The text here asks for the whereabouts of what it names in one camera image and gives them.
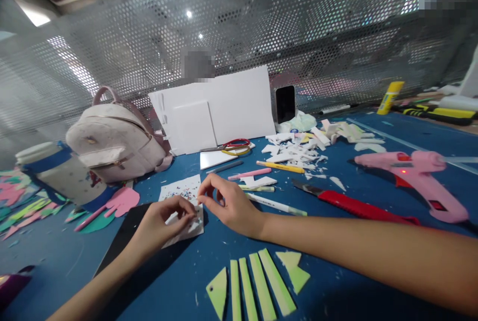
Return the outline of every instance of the purple object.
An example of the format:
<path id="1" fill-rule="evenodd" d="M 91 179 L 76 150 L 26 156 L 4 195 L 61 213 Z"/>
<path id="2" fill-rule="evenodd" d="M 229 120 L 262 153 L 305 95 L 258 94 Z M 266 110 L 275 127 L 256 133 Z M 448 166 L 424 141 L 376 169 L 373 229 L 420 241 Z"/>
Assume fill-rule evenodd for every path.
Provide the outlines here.
<path id="1" fill-rule="evenodd" d="M 0 275 L 0 312 L 3 312 L 28 284 L 31 279 L 31 271 L 34 268 L 30 265 L 21 269 L 17 274 Z"/>

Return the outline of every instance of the plastic bag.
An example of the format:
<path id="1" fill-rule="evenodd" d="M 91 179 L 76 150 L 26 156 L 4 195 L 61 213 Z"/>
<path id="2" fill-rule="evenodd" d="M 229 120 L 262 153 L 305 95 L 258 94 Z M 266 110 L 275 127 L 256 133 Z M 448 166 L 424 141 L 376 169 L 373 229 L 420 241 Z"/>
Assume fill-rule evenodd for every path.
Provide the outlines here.
<path id="1" fill-rule="evenodd" d="M 317 125 L 317 120 L 310 114 L 305 114 L 302 111 L 297 111 L 297 115 L 288 122 L 275 124 L 277 133 L 299 133 L 309 131 L 312 127 Z"/>

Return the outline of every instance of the white bag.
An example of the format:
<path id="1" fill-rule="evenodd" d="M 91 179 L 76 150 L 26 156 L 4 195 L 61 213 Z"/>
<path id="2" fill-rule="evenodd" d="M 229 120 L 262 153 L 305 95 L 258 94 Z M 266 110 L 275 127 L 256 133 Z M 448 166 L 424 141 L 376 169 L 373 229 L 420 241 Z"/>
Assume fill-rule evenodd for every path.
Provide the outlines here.
<path id="1" fill-rule="evenodd" d="M 108 90 L 113 103 L 100 105 Z M 121 104 L 127 104 L 130 112 Z M 93 105 L 86 109 L 66 134 L 67 144 L 78 158 L 106 182 L 140 177 L 169 167 L 172 156 L 166 156 L 169 143 L 154 133 L 141 112 L 132 103 L 122 101 L 110 87 L 98 90 Z"/>

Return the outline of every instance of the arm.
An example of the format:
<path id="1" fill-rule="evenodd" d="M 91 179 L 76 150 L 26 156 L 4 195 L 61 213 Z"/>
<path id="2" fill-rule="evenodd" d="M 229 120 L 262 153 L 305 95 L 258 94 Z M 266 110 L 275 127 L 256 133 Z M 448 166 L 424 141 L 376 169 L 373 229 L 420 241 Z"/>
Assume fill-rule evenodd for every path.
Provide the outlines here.
<path id="1" fill-rule="evenodd" d="M 180 220 L 166 225 L 165 221 L 174 212 L 178 212 Z M 48 321 L 94 320 L 131 274 L 195 217 L 194 206 L 179 196 L 151 204 L 121 254 Z"/>
<path id="2" fill-rule="evenodd" d="M 214 188 L 221 204 L 212 198 Z M 238 233 L 315 255 L 437 305 L 478 316 L 476 239 L 373 220 L 262 213 L 236 183 L 213 174 L 199 188 L 198 200 Z"/>

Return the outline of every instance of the pink pen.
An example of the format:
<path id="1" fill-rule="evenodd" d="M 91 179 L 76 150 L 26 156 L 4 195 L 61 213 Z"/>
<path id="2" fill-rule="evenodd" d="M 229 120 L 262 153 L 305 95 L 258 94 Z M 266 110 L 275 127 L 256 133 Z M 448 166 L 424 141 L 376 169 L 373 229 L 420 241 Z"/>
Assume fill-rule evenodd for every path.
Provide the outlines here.
<path id="1" fill-rule="evenodd" d="M 241 178 L 244 178 L 244 177 L 252 177 L 252 176 L 255 176 L 255 175 L 266 174 L 266 173 L 270 173 L 270 172 L 272 172 L 272 169 L 270 169 L 270 168 L 258 169 L 256 171 L 237 174 L 235 176 L 230 176 L 230 177 L 228 177 L 228 180 L 237 180 L 237 179 L 241 179 Z"/>
<path id="2" fill-rule="evenodd" d="M 80 225 L 78 225 L 74 230 L 75 231 L 80 231 L 84 227 L 86 227 L 89 223 L 91 223 L 93 220 L 96 219 L 98 215 L 100 215 L 104 210 L 106 209 L 106 205 L 103 205 L 101 208 L 99 208 L 96 212 L 91 214 L 84 222 L 82 222 Z"/>

